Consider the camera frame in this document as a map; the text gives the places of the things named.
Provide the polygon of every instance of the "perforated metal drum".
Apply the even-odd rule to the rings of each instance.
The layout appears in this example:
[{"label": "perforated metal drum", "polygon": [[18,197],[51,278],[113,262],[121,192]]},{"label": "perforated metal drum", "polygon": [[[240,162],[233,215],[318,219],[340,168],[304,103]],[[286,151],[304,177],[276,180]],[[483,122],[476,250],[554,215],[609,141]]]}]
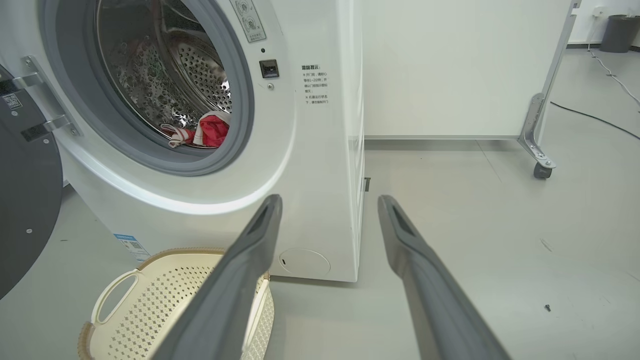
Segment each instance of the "perforated metal drum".
[{"label": "perforated metal drum", "polygon": [[220,57],[180,0],[101,0],[96,26],[111,85],[158,133],[169,138],[162,124],[195,130],[204,113],[232,112]]}]

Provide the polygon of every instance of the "white washing machine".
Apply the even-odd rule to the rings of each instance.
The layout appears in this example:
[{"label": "white washing machine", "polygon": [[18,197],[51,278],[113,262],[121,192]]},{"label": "white washing machine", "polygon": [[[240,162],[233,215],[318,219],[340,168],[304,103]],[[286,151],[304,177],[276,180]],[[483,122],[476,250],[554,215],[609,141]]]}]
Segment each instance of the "white washing machine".
[{"label": "white washing machine", "polygon": [[[278,193],[271,274],[357,280],[358,0],[5,1],[0,29],[1,65],[49,120],[25,139],[53,131],[65,177],[134,257],[227,247]],[[169,146],[163,124],[195,130],[211,110],[230,114],[222,145]]]}]

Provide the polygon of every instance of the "laundry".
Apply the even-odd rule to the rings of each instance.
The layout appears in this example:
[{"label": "laundry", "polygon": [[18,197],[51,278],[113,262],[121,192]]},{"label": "laundry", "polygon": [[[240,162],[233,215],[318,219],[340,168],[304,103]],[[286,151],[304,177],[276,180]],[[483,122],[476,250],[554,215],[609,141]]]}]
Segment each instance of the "laundry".
[{"label": "laundry", "polygon": [[170,147],[182,144],[194,144],[207,147],[220,147],[227,137],[231,114],[224,111],[210,111],[198,121],[196,131],[175,127],[171,124],[162,124],[160,128],[171,136]]}]

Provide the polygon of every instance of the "metal stand leg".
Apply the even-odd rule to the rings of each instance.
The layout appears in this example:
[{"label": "metal stand leg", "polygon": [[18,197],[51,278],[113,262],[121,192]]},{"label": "metal stand leg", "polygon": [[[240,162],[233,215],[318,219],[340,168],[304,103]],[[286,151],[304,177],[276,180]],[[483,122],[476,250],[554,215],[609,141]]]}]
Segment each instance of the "metal stand leg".
[{"label": "metal stand leg", "polygon": [[524,126],[522,127],[522,133],[518,138],[518,142],[522,147],[529,151],[529,154],[533,156],[538,163],[533,171],[533,176],[536,179],[547,179],[551,176],[551,171],[556,167],[550,158],[540,149],[536,144],[535,130],[540,119],[542,106],[545,103],[545,94],[539,93],[533,96],[529,105],[529,112],[527,112],[527,118],[525,119]]}]

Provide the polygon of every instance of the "whiteboard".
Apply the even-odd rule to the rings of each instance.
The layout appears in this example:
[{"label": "whiteboard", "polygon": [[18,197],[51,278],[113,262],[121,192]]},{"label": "whiteboard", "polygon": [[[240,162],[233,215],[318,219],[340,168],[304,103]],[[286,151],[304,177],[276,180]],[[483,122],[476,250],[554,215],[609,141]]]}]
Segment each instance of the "whiteboard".
[{"label": "whiteboard", "polygon": [[517,137],[570,3],[364,1],[365,136]]}]

